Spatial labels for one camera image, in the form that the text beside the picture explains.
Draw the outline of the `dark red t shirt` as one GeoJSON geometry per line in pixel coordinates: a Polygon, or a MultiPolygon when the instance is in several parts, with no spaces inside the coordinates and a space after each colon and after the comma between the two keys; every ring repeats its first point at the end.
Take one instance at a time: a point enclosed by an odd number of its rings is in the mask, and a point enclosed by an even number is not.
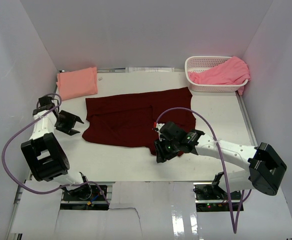
{"type": "Polygon", "coordinates": [[[139,148],[156,154],[153,130],[156,121],[174,122],[185,131],[196,126],[189,111],[192,93],[187,87],[107,97],[86,98],[86,119],[89,127],[82,138],[90,143],[139,148]]]}

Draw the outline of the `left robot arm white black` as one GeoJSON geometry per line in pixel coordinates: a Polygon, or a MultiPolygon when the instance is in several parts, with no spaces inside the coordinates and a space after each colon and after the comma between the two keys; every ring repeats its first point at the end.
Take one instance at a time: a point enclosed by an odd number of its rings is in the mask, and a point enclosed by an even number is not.
{"type": "Polygon", "coordinates": [[[36,120],[30,139],[21,144],[21,151],[37,181],[54,181],[64,185],[69,195],[81,200],[88,199],[92,187],[81,172],[71,171],[69,160],[54,135],[55,130],[68,136],[79,134],[74,127],[83,124],[82,119],[60,110],[60,101],[47,94],[38,99],[32,116],[36,120]]]}

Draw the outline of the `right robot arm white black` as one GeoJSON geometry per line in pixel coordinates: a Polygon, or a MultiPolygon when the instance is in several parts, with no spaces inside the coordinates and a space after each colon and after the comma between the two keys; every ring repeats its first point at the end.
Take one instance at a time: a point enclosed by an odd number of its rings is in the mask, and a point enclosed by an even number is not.
{"type": "Polygon", "coordinates": [[[267,143],[258,146],[240,145],[224,140],[216,141],[203,131],[184,131],[172,121],[156,123],[154,141],[156,161],[164,163],[178,154],[212,157],[241,168],[231,173],[218,173],[212,182],[212,195],[222,200],[230,192],[257,190],[275,196],[280,188],[287,165],[267,143]]]}

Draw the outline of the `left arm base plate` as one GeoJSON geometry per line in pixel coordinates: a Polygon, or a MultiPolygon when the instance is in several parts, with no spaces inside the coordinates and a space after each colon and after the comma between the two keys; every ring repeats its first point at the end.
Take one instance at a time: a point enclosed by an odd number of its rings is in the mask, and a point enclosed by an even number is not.
{"type": "Polygon", "coordinates": [[[109,205],[105,201],[103,194],[110,203],[113,186],[111,184],[100,184],[99,187],[100,189],[95,184],[91,184],[90,189],[85,185],[74,190],[64,191],[60,202],[60,209],[107,211],[109,205]]]}

